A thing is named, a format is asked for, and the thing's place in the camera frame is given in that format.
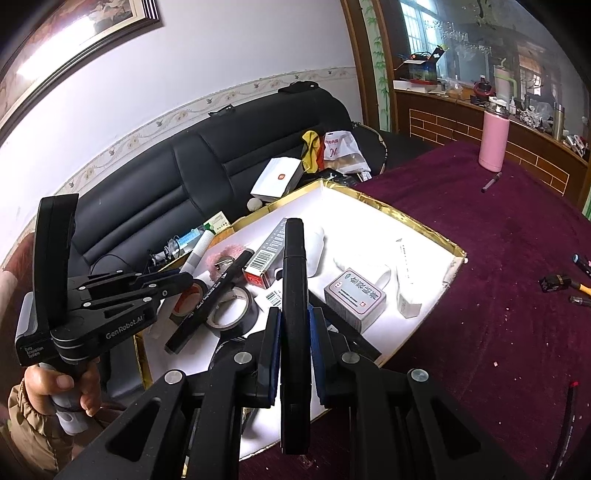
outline human hand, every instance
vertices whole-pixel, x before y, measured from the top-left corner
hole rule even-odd
[[[100,375],[96,367],[98,359],[90,362],[86,372],[78,380],[80,406],[89,417],[100,409]],[[55,370],[47,370],[33,365],[25,370],[25,389],[31,407],[41,415],[53,415],[55,409],[49,395],[67,392],[74,388],[74,379]]]

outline maroon velvet cloth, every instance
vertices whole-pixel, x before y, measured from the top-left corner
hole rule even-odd
[[[454,142],[359,186],[469,259],[386,368],[426,369],[530,478],[542,479],[571,380],[580,387],[570,452],[591,419],[591,309],[569,303],[574,290],[542,293],[538,280],[566,273],[591,284],[571,261],[591,256],[591,222],[519,165],[506,162],[481,193],[492,177],[478,165],[478,147]],[[241,478],[347,478],[346,428],[347,417],[331,411],[313,424],[311,466],[276,446],[242,462]]]

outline pink bottle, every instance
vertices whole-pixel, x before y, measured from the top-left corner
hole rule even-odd
[[[490,97],[484,112],[482,142],[478,163],[490,171],[501,171],[509,137],[509,110],[507,102]]]

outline picture frame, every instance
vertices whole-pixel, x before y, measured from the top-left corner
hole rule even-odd
[[[0,146],[76,67],[160,24],[156,0],[52,0],[40,12],[0,66]]]

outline white tray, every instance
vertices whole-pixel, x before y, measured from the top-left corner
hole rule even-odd
[[[333,262],[336,251],[350,249],[357,254],[366,252],[372,258],[391,266],[392,280],[384,288],[387,294],[387,308],[383,314],[364,332],[363,336],[382,352],[376,363],[383,365],[406,342],[421,325],[429,312],[439,301],[455,277],[466,257],[457,245],[443,238],[437,232],[423,226],[403,213],[365,196],[359,192],[324,181],[317,181],[300,189],[265,208],[265,211],[239,220],[233,225],[233,235],[211,247],[206,255],[215,255],[224,247],[240,244],[256,249],[283,217],[302,218],[304,223],[313,222],[324,228],[324,252],[319,270],[308,279],[310,290],[324,299],[324,287],[339,274]],[[395,252],[394,241],[403,238],[405,243],[421,251],[420,271],[423,286],[423,306],[418,317],[405,319],[396,306]],[[194,273],[208,285],[212,282],[205,271],[204,262]],[[253,296],[261,289],[248,286]],[[252,332],[263,330],[266,315],[259,312],[258,322]],[[158,339],[144,334],[145,353],[152,378],[156,380],[168,370],[179,369],[187,375],[207,370],[218,338],[208,329],[201,327],[189,340],[179,355],[169,355],[164,344],[176,326],[169,320],[159,326]],[[311,418],[315,419],[324,408],[316,396],[313,382]],[[280,439],[280,398],[275,406],[256,413],[252,427],[242,436],[241,459],[277,443]]]

